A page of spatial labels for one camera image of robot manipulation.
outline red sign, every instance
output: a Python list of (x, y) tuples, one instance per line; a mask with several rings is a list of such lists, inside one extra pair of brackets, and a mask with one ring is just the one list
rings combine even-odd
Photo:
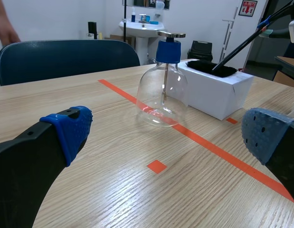
[(239, 15), (252, 17), (254, 15), (254, 11), (257, 5), (257, 1), (243, 0)]

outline black trash can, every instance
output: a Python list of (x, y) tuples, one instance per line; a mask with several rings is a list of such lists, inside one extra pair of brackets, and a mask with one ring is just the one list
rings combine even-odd
[(204, 41), (193, 41), (191, 49), (187, 53), (187, 57), (212, 61), (213, 60), (212, 49), (213, 49), (212, 43), (208, 43)]

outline sink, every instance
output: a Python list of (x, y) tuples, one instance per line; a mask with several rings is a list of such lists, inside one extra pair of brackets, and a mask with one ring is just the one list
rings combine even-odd
[[(119, 24), (121, 30), (124, 30), (124, 23)], [(158, 25), (131, 22), (129, 19), (126, 23), (127, 34), (136, 37), (136, 52), (141, 65), (147, 64), (148, 56), (148, 39), (158, 37), (157, 30), (164, 30), (165, 27), (162, 22)]]
[[(119, 27), (123, 30), (124, 23), (121, 21)], [(144, 24), (139, 22), (131, 22), (127, 20), (126, 23), (127, 33), (134, 37), (151, 38), (157, 37), (157, 30), (164, 30), (165, 27), (162, 22), (158, 25)]]

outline black sponge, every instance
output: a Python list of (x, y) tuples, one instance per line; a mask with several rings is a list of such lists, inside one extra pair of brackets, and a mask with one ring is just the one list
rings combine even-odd
[(208, 74), (215, 75), (218, 77), (228, 77), (228, 76), (231, 76), (232, 74), (237, 72), (237, 70), (235, 68), (228, 67), (228, 66), (223, 66), (223, 67), (219, 68), (218, 70), (212, 72), (212, 70), (216, 66), (216, 64), (209, 62), (207, 60), (190, 61), (187, 63), (187, 66), (190, 68), (193, 68), (195, 70), (199, 70), (204, 73), (208, 73)]

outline blue cap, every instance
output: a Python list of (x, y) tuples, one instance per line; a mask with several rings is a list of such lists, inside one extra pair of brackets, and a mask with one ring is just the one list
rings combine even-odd
[(157, 47), (157, 62), (177, 64), (181, 61), (181, 43), (171, 39), (160, 40)]

